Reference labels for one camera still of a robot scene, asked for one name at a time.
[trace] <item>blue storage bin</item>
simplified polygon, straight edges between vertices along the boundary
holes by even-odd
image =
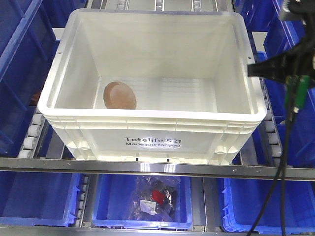
[[[268,31],[275,9],[272,0],[235,0],[235,11],[245,21],[247,31]]]
[[[249,231],[267,192],[270,180],[219,179],[222,225],[227,232]],[[310,182],[287,181],[285,195],[286,233],[315,231],[315,197]],[[280,184],[256,227],[260,234],[281,234]]]
[[[0,56],[32,0],[2,0],[0,7]]]
[[[305,32],[301,21],[280,21],[279,14],[283,0],[273,0],[275,10],[264,46],[267,57],[278,55],[297,44]]]
[[[69,226],[80,174],[0,172],[0,224]]]
[[[103,227],[124,227],[127,229],[189,229],[191,227],[191,197],[189,177],[181,177],[175,204],[174,222],[126,220],[130,197],[135,190],[136,176],[101,175],[92,223]]]
[[[42,0],[13,2],[29,5],[0,57],[0,155],[3,156],[17,156],[19,152],[21,137],[31,120],[27,116],[33,110],[29,103],[34,92],[41,91],[55,43]]]
[[[87,0],[43,0],[52,27],[64,28],[72,11],[84,8]]]

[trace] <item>black cable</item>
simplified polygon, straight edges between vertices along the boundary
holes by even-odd
[[[271,184],[271,187],[270,187],[270,189],[269,189],[269,191],[268,191],[268,194],[267,194],[267,196],[266,196],[266,198],[265,198],[265,201],[264,201],[264,203],[263,203],[263,205],[262,205],[262,207],[261,207],[261,209],[260,209],[260,212],[259,212],[259,214],[258,214],[258,216],[257,216],[257,218],[256,218],[256,220],[255,220],[255,222],[253,223],[251,229],[250,229],[249,232],[247,233],[247,236],[252,235],[252,233],[254,232],[256,226],[259,224],[260,219],[262,218],[262,216],[263,216],[263,214],[264,214],[264,212],[265,212],[265,209],[266,209],[266,207],[267,207],[267,204],[268,204],[268,202],[269,202],[269,199],[270,199],[270,197],[271,197],[273,191],[275,190],[275,188],[276,188],[276,186],[277,186],[278,178],[279,178],[279,176],[280,176],[280,174],[281,174],[281,172],[282,172],[282,162],[283,162],[283,159],[280,160],[280,164],[279,164],[279,166],[278,166],[277,173],[276,173],[276,175],[274,176],[274,178],[273,178],[273,180],[272,180],[272,184]]]
[[[286,131],[285,131],[285,142],[284,142],[284,147],[283,147],[283,154],[277,169],[277,172],[272,180],[272,184],[271,187],[268,191],[268,194],[265,198],[265,201],[260,209],[260,212],[255,220],[255,222],[253,223],[250,231],[247,233],[247,236],[250,236],[256,226],[258,225],[258,223],[260,222],[267,204],[270,200],[270,197],[273,193],[273,191],[275,190],[277,184],[278,184],[278,179],[281,175],[281,200],[280,200],[280,213],[281,213],[281,231],[282,231],[282,235],[285,236],[285,213],[284,213],[284,196],[285,196],[285,170],[286,170],[286,163],[287,163],[287,156],[288,156],[288,149],[289,149],[289,140],[290,140],[290,133],[291,133],[291,129],[294,123],[294,117],[295,117],[295,113],[293,111],[294,106],[295,106],[295,98],[296,98],[296,90],[297,90],[297,85],[298,83],[296,83],[293,88],[290,90],[289,93],[289,101],[288,101],[288,106],[287,106],[287,116],[285,119],[285,124],[286,124]]]
[[[280,195],[280,219],[281,219],[281,232],[282,235],[285,236],[285,173],[286,173],[286,166],[287,166],[287,156],[289,151],[289,142],[290,142],[290,133],[294,123],[294,116],[295,113],[292,112],[294,106],[288,109],[287,117],[285,119],[285,140],[284,140],[284,148],[283,148],[283,166],[282,166],[282,175],[281,175],[281,195]]]

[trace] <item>egg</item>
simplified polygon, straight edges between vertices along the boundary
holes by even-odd
[[[135,109],[137,106],[133,90],[119,81],[111,82],[105,87],[103,99],[108,109]]]

